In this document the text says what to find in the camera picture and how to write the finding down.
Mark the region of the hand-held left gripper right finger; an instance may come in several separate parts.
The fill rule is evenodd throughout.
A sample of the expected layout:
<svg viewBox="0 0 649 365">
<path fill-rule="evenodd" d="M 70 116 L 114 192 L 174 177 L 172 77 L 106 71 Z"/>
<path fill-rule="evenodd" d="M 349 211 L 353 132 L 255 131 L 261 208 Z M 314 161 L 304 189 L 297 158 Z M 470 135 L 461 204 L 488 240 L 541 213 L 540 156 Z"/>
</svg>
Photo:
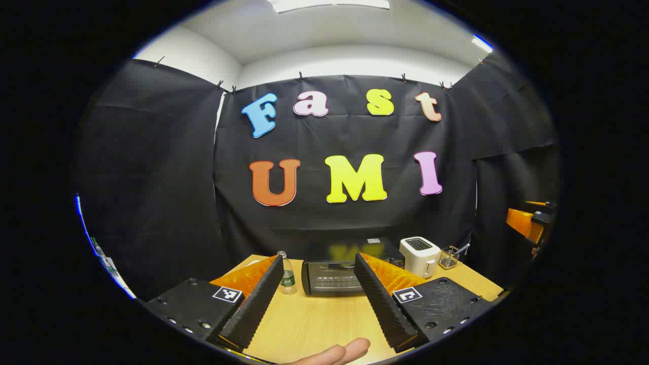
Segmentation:
<svg viewBox="0 0 649 365">
<path fill-rule="evenodd" d="M 448 277 L 424 280 L 363 252 L 354 273 L 396 353 L 449 337 L 494 306 Z"/>
</svg>

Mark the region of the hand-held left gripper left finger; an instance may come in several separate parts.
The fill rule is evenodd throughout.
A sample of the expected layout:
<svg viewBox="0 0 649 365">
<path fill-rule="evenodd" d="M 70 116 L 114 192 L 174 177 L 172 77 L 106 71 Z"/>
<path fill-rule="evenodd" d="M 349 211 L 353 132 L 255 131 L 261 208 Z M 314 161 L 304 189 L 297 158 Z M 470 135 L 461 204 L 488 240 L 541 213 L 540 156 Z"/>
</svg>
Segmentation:
<svg viewBox="0 0 649 365">
<path fill-rule="evenodd" d="M 211 281 L 186 279 L 146 302 L 146 309 L 199 341 L 248 348 L 283 276 L 280 255 Z"/>
</svg>

